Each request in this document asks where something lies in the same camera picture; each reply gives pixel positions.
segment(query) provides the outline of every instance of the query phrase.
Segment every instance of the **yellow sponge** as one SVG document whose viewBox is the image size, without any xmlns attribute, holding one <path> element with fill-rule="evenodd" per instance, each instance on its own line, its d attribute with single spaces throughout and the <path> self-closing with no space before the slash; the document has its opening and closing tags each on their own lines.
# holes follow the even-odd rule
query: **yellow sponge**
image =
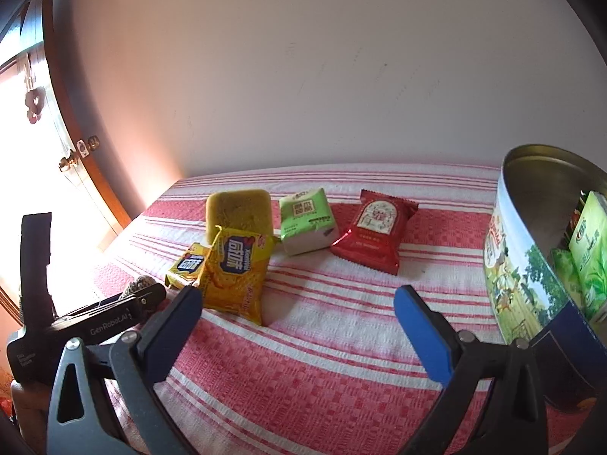
<svg viewBox="0 0 607 455">
<path fill-rule="evenodd" d="M 272 204 L 265 190 L 220 191 L 206 201 L 206 241 L 213 244 L 217 226 L 272 236 Z"/>
</svg>

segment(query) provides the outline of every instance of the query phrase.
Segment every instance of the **small yellow snack package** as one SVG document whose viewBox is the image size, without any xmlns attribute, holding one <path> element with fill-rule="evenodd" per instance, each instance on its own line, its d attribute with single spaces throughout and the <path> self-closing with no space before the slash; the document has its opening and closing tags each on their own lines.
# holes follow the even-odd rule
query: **small yellow snack package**
<svg viewBox="0 0 607 455">
<path fill-rule="evenodd" d="M 198 282 L 204 307 L 261 325 L 262 286 L 273 248 L 272 236 L 220 226 Z"/>
<path fill-rule="evenodd" d="M 166 272 L 165 286 L 175 289 L 195 286 L 210 250 L 200 243 L 192 243 L 181 258 Z"/>
</svg>

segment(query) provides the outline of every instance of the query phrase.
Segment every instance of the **red and white tablecloth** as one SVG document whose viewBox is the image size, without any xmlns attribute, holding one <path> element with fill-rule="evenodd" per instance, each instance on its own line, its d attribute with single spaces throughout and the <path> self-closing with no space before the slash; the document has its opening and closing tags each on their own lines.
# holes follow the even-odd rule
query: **red and white tablecloth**
<svg viewBox="0 0 607 455">
<path fill-rule="evenodd" d="M 339 259 L 328 250 L 288 257 L 278 245 L 258 327 L 203 311 L 168 379 L 156 390 L 200 453 L 393 455 L 435 402 L 392 308 L 412 284 L 456 329 L 501 342 L 483 273 L 483 241 L 495 200 L 496 168 L 419 164 L 318 165 L 178 181 L 116 239 L 96 272 L 101 295 L 140 274 L 163 281 L 190 243 L 204 241 L 205 203 L 215 191 L 264 188 L 278 199 L 323 187 L 340 228 L 367 188 L 418 201 L 400 245 L 398 276 Z M 451 449 L 472 429 L 487 383 Z M 142 449 L 120 400 L 117 410 Z M 549 409 L 550 453 L 583 421 Z"/>
</svg>

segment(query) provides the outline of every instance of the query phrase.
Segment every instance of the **open metal container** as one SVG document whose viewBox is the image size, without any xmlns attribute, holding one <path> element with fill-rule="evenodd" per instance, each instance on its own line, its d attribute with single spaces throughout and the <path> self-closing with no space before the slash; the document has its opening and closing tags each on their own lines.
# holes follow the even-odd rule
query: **open metal container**
<svg viewBox="0 0 607 455">
<path fill-rule="evenodd" d="M 514 148 L 502 164 L 484 248 L 487 291 L 506 343 L 530 342 L 546 400 L 567 412 L 593 405 L 607 383 L 607 348 L 546 261 L 580 190 L 607 195 L 607 173 L 560 148 Z"/>
</svg>

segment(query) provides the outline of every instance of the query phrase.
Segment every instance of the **table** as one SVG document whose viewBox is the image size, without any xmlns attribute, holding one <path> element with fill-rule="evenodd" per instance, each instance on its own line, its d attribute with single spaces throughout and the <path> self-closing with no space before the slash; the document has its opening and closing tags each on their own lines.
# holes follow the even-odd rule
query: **table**
<svg viewBox="0 0 607 455">
<path fill-rule="evenodd" d="M 455 329 L 502 342 L 484 284 L 483 243 L 499 170 L 463 165 L 346 164 L 215 174 L 178 181 L 129 225 L 96 269 L 95 290 L 121 292 L 140 274 L 165 271 L 194 241 L 204 242 L 205 203 L 215 191 L 264 188 L 274 227 L 278 199 L 323 187 L 340 229 L 366 188 L 420 203 L 400 245 L 398 276 L 327 250 L 272 256 L 262 308 L 265 327 L 203 311 L 168 379 L 156 386 L 181 430 L 205 454 L 392 455 L 438 396 L 392 309 L 394 290 L 412 284 Z M 451 450 L 473 427 L 482 381 Z M 119 395 L 116 410 L 144 450 Z M 584 414 L 548 408 L 551 454 Z"/>
</svg>

